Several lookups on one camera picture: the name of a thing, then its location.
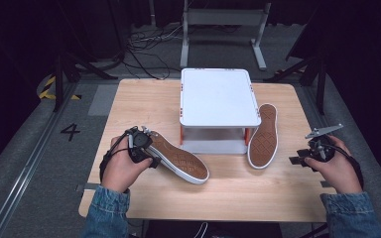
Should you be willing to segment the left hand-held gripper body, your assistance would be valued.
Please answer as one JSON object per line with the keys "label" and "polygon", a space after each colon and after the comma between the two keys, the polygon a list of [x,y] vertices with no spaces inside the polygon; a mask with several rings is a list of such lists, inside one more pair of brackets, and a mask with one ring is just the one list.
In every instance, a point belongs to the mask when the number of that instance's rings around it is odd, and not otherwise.
{"label": "left hand-held gripper body", "polygon": [[148,158],[153,160],[158,157],[150,150],[153,140],[151,131],[147,127],[143,126],[142,129],[139,129],[135,126],[126,130],[125,133],[128,138],[128,154],[135,164]]}

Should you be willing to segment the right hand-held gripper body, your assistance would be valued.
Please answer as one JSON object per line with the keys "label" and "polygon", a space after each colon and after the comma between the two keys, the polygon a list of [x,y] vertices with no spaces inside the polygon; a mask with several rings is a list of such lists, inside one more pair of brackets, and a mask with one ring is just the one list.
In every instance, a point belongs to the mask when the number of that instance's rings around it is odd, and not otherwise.
{"label": "right hand-held gripper body", "polygon": [[330,139],[329,134],[343,127],[342,124],[324,128],[313,128],[313,130],[305,136],[309,139],[311,157],[320,162],[330,161],[335,153],[334,142]]}

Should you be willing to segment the black canvas sneaker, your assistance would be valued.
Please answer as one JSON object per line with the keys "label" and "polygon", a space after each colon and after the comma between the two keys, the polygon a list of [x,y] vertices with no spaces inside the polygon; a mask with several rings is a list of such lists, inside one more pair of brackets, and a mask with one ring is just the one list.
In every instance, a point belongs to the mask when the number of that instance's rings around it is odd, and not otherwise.
{"label": "black canvas sneaker", "polygon": [[248,145],[248,162],[256,170],[267,168],[278,148],[277,109],[266,103],[259,108],[261,124],[255,130]]}
{"label": "black canvas sneaker", "polygon": [[171,144],[162,134],[152,131],[150,152],[161,159],[161,163],[178,177],[193,183],[203,184],[209,178],[209,170],[196,155]]}

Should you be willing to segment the white shoe rack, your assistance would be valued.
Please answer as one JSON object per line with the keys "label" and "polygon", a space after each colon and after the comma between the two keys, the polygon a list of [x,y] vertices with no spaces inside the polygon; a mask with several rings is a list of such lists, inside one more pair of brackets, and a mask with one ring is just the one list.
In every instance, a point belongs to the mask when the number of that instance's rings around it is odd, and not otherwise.
{"label": "white shoe rack", "polygon": [[261,124],[245,69],[185,68],[181,76],[181,146],[198,154],[244,154]]}

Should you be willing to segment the person's right hand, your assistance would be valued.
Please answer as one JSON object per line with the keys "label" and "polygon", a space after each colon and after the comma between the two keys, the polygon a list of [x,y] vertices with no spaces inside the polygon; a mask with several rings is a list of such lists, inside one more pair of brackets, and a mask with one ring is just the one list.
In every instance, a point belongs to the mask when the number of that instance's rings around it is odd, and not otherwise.
{"label": "person's right hand", "polygon": [[333,144],[343,151],[343,154],[336,151],[334,157],[326,162],[319,162],[313,158],[305,158],[308,166],[315,169],[323,178],[335,188],[337,193],[360,193],[363,188],[357,177],[354,167],[345,155],[350,156],[348,148],[344,143],[334,137],[330,136]]}

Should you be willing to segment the person's left hand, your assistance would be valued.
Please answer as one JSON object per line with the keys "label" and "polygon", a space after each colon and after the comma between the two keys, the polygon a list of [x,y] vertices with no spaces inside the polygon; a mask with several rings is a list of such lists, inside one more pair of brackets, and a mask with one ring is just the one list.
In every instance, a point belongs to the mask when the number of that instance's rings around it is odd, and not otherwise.
{"label": "person's left hand", "polygon": [[117,143],[118,140],[119,137],[111,140],[115,155],[106,166],[101,185],[113,191],[125,192],[140,173],[152,164],[153,159],[147,158],[138,164],[134,163],[128,154],[128,139],[123,138]]}

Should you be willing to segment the black tripod stand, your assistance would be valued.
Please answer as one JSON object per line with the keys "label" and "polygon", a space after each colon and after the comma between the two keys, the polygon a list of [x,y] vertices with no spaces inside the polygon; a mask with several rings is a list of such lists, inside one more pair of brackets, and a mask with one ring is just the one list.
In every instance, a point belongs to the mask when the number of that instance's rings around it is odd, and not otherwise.
{"label": "black tripod stand", "polygon": [[58,54],[55,60],[56,66],[56,103],[54,111],[58,112],[64,103],[64,76],[69,82],[78,82],[80,80],[79,69],[76,67],[80,64],[88,71],[96,74],[103,79],[115,79],[115,76],[109,75],[103,70],[97,68],[91,63],[81,59],[70,53]]}
{"label": "black tripod stand", "polygon": [[278,82],[284,79],[286,76],[291,75],[299,69],[304,68],[299,83],[302,86],[311,85],[315,79],[317,79],[317,94],[316,94],[316,106],[318,112],[323,115],[323,98],[325,88],[325,76],[326,76],[326,64],[325,60],[320,57],[311,57],[303,59],[300,62],[292,65],[291,67],[284,69],[281,73],[275,74],[273,77],[264,79],[264,82]]}

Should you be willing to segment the grey metal stand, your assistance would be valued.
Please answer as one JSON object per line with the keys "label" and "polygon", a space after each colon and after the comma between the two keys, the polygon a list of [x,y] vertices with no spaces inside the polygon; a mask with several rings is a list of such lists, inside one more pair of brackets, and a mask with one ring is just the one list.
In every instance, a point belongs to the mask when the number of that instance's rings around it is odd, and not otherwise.
{"label": "grey metal stand", "polygon": [[271,2],[267,2],[259,10],[194,9],[191,8],[190,0],[184,0],[182,16],[183,42],[180,67],[185,68],[188,66],[190,51],[189,25],[257,26],[257,36],[250,41],[250,44],[258,68],[266,70],[267,66],[261,51],[261,40],[267,25],[271,5]]}

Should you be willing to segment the metal floor rail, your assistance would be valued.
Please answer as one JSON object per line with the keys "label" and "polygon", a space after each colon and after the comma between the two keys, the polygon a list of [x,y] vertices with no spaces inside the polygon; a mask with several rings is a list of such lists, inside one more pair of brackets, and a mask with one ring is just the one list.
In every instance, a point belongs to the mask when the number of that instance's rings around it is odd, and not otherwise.
{"label": "metal floor rail", "polygon": [[76,186],[83,181],[79,137],[86,114],[81,88],[70,86],[55,112],[44,99],[0,157],[0,238],[70,238],[82,219]]}

